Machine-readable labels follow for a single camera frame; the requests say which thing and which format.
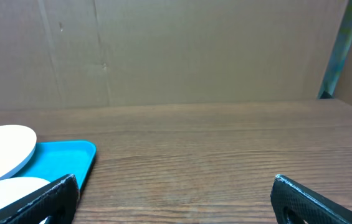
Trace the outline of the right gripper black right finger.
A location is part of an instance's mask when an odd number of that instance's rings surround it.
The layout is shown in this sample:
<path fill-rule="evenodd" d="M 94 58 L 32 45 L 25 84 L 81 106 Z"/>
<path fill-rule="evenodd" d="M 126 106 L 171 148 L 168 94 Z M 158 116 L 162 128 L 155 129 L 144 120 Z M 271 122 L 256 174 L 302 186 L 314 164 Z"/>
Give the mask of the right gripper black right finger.
<path fill-rule="evenodd" d="M 352 224 L 352 211 L 284 175 L 276 175 L 270 201 L 278 224 Z"/>

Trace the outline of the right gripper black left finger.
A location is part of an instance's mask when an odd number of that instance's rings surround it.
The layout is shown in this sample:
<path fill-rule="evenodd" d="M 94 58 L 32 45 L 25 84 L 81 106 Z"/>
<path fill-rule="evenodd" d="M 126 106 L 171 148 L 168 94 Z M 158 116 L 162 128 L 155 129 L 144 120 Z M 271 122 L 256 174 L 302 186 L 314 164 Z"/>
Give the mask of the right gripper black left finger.
<path fill-rule="evenodd" d="M 79 194 L 75 176 L 64 175 L 0 209 L 0 224 L 72 223 Z"/>

